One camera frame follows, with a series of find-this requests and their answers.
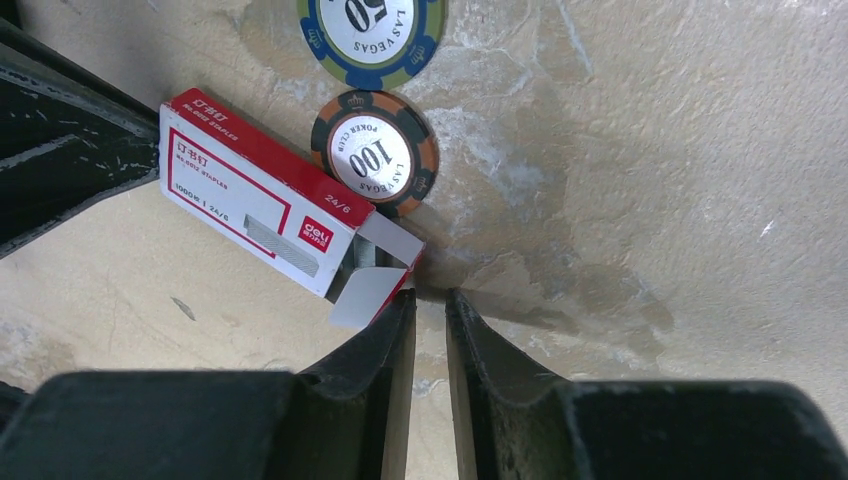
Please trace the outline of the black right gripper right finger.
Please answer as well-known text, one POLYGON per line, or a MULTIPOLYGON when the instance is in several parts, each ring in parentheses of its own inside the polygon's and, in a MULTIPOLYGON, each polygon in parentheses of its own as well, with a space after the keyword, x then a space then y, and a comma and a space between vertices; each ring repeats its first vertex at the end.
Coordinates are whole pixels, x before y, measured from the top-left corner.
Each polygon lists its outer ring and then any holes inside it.
POLYGON ((463 479, 843 479, 818 406, 760 380, 572 381, 445 301, 463 479))

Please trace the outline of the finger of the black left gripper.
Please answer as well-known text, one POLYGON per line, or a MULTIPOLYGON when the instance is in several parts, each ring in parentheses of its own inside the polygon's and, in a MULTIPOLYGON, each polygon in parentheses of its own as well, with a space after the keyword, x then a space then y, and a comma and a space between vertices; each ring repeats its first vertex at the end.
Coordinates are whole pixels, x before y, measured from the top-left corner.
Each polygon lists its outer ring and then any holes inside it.
POLYGON ((159 176, 152 109, 1 23, 1 254, 159 176))

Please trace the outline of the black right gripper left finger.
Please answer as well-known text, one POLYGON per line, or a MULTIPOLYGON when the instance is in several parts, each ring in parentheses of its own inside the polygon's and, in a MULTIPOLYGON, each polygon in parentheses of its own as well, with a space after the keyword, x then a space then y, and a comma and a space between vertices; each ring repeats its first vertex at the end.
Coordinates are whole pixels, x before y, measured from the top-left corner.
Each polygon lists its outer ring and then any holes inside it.
POLYGON ((416 296, 289 371, 82 371, 6 416, 5 479, 400 479, 416 296))

